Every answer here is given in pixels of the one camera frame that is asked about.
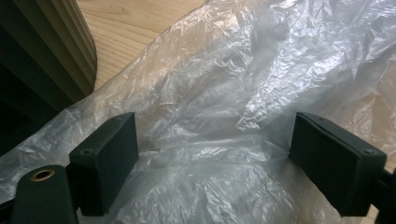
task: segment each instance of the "crumpled plastic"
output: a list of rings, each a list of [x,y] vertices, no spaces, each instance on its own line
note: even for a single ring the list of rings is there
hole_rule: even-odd
[[[207,1],[0,158],[0,201],[135,111],[140,159],[110,213],[80,223],[358,223],[340,218],[288,149],[305,111],[394,155],[395,5]]]

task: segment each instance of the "black plastic block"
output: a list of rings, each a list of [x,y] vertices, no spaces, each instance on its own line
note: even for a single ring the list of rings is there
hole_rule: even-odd
[[[70,154],[81,183],[81,213],[102,216],[110,209],[138,159],[134,113],[106,121]]]
[[[44,166],[18,183],[10,224],[77,224],[66,170]]]
[[[319,116],[297,113],[289,157],[341,216],[364,217],[371,183],[387,156],[352,133]]]

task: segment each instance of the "brass insert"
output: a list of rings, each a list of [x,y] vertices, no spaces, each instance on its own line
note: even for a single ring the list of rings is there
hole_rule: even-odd
[[[51,169],[47,169],[47,170],[40,170],[35,172],[34,175],[32,175],[32,177],[30,177],[30,180],[32,180],[33,182],[40,182],[43,180],[46,180],[50,177],[52,177],[55,174],[54,170]]]

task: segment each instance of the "wooden board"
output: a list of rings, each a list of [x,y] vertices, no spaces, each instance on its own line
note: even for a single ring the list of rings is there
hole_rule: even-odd
[[[204,0],[77,0],[98,57],[97,90]]]

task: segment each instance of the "plastic wrap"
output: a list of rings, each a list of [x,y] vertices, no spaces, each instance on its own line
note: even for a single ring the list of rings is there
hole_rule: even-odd
[[[80,223],[345,223],[287,159],[296,111],[396,152],[396,2],[208,1],[100,90],[0,158],[22,175],[135,111],[140,159],[105,217]]]

